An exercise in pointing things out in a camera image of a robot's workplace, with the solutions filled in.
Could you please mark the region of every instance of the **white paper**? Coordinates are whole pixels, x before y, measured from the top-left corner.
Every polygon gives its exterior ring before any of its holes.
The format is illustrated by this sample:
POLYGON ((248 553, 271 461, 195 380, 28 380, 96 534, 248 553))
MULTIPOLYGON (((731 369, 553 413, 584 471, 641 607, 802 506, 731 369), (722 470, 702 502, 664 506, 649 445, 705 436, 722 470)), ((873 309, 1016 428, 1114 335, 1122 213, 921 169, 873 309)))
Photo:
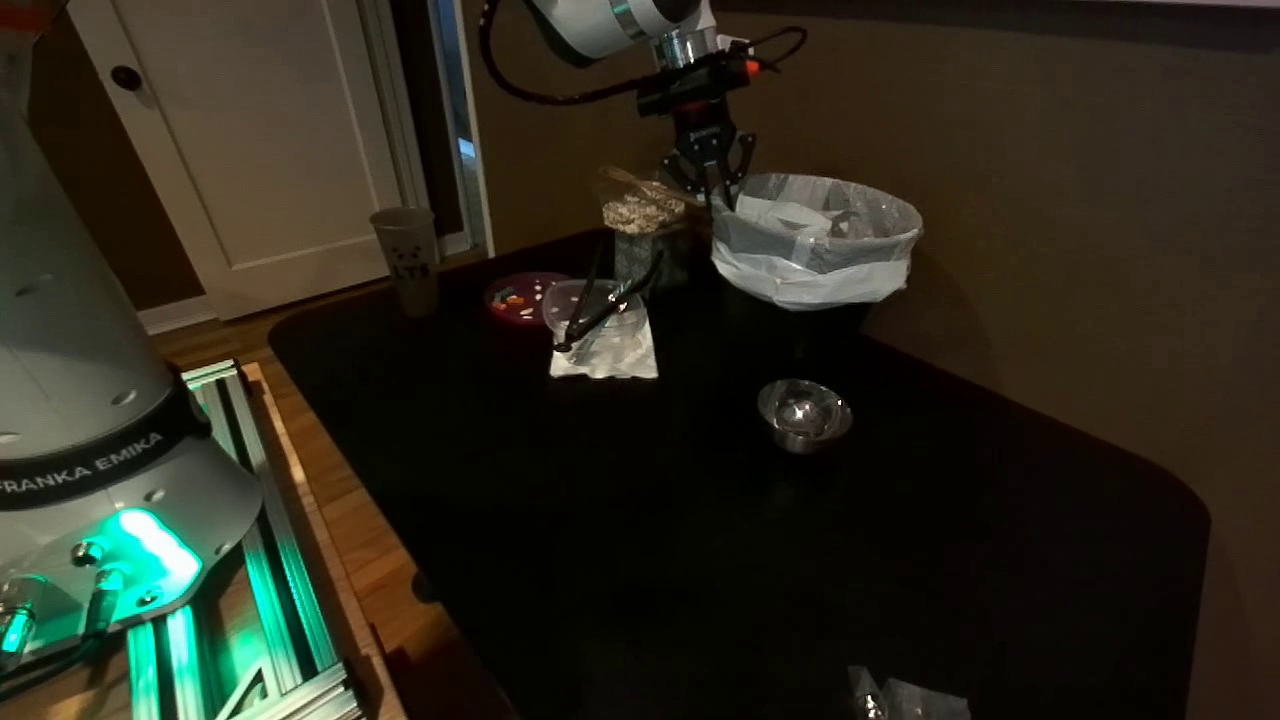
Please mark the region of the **white paper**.
POLYGON ((553 351, 553 377, 655 380, 655 351, 646 305, 614 311, 569 351, 553 351))

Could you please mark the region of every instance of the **black table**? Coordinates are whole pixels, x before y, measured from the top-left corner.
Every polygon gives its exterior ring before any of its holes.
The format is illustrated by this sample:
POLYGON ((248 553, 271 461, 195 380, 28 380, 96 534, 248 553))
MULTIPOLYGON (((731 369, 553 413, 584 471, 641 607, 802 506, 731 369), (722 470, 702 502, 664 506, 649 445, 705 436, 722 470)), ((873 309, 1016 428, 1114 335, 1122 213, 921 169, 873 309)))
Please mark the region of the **black table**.
POLYGON ((530 720, 847 720, 847 666, 978 718, 1183 718, 1209 518, 1168 471, 856 333, 702 280, 651 302, 655 385, 547 380, 483 270, 271 344, 530 720), (856 428, 783 456, 755 390, 856 428))

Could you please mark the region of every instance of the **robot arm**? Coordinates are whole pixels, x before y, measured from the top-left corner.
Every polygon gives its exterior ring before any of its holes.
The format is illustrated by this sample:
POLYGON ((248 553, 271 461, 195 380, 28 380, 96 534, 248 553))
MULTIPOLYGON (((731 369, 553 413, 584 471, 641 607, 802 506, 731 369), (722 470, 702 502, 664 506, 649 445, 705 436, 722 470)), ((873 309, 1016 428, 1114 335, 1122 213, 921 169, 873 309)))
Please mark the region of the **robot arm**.
POLYGON ((505 94, 533 106, 592 106, 635 94, 641 115, 674 115, 675 125, 664 174, 705 203, 737 202, 737 182, 754 163, 755 136, 737 132, 726 96, 748 87, 759 61, 754 43, 716 32, 710 0, 530 0, 530 7, 569 65, 597 65, 649 43, 661 73, 580 96, 530 94, 494 61, 494 0, 479 17, 479 57, 505 94))
MULTIPOLYGON (((0 61, 55 7, 0 0, 0 61)), ((263 494, 153 351, 20 94, 0 65, 0 702, 187 603, 263 494)))

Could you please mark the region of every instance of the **small object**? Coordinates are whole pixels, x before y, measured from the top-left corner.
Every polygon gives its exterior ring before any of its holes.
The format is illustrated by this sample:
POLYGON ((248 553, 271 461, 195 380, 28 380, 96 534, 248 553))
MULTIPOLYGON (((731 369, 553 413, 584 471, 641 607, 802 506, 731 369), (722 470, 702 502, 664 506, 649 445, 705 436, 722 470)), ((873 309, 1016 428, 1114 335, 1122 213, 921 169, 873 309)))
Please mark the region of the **small object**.
POLYGON ((974 720, 970 702, 938 690, 921 690, 907 680, 888 680, 883 686, 888 710, 907 720, 974 720))
POLYGON ((157 588, 138 591, 138 607, 153 607, 162 602, 157 588))
POLYGON ((564 280, 560 271, 517 271, 500 277, 490 292, 483 305, 498 322, 520 323, 520 328, 546 328, 546 296, 547 289, 564 280))
POLYGON ((828 385, 795 377, 766 385, 755 413, 791 456, 807 456, 840 440, 853 423, 853 408, 828 385))
POLYGON ((546 296, 553 377, 655 380, 646 302, 620 302, 616 280, 556 280, 546 296))
POLYGON ((100 561, 105 561, 100 547, 89 544, 89 540, 71 547, 71 565, 78 565, 78 567, 89 567, 89 565, 100 565, 100 561))
POLYGON ((435 315, 441 305, 441 242, 429 209, 380 209, 369 218, 398 296, 409 322, 435 315))
POLYGON ((115 65, 113 69, 113 84, 124 94, 141 94, 146 87, 146 73, 138 73, 133 65, 115 65))
POLYGON ((883 693, 869 666, 853 666, 847 686, 853 686, 853 702, 847 702, 853 720, 888 720, 883 693))
POLYGON ((599 209, 603 227, 614 227, 614 277, 651 277, 651 289, 683 285, 679 262, 688 262, 688 218, 696 202, 668 182, 641 182, 616 169, 610 176, 627 187, 599 209))

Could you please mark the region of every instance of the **wall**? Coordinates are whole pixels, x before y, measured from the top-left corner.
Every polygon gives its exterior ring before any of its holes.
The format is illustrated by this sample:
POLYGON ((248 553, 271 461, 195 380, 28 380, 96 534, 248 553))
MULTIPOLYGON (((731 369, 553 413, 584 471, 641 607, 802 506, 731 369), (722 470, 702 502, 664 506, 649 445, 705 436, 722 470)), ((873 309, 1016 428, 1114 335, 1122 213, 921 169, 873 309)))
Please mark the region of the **wall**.
MULTIPOLYGON (((1280 11, 716 7, 813 32, 737 96, 755 169, 856 176, 929 222, 873 333, 1188 482, 1218 519, 1194 718, 1280 718, 1280 11)), ((479 87, 479 125, 505 248, 592 226, 584 176, 664 149, 627 106, 479 87)))

